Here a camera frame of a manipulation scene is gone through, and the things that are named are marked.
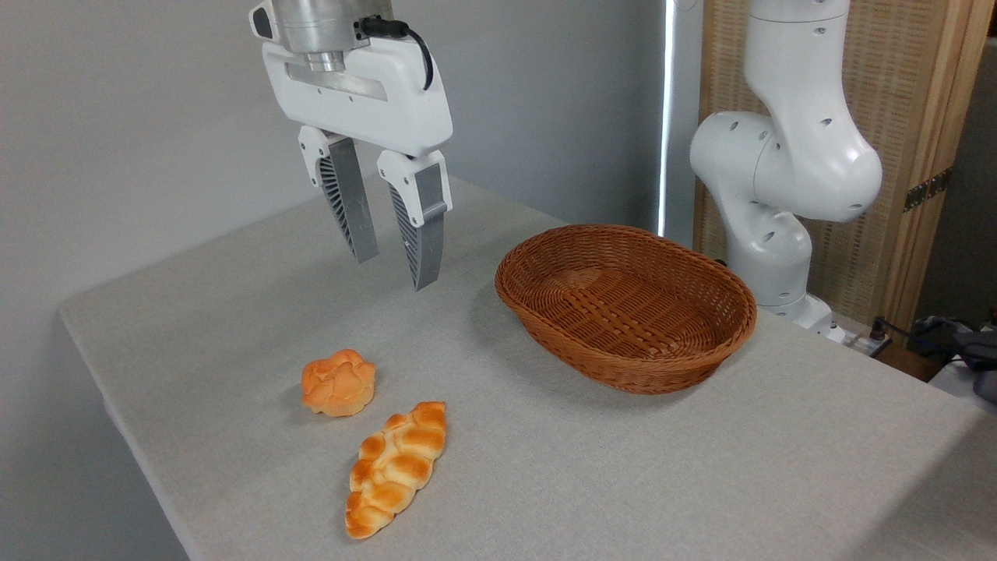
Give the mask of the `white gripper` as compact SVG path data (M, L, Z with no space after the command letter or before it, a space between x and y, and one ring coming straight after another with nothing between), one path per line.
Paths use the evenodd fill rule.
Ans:
M264 42L261 53L279 107L303 124L298 142L307 173L357 263L373 259L379 248L352 138L388 149L377 166L389 186L414 290L435 283L445 214L453 208L438 149L452 138L453 124L441 76L425 86L420 45L375 37L347 52L345 70L335 73L311 71L303 55L275 42Z

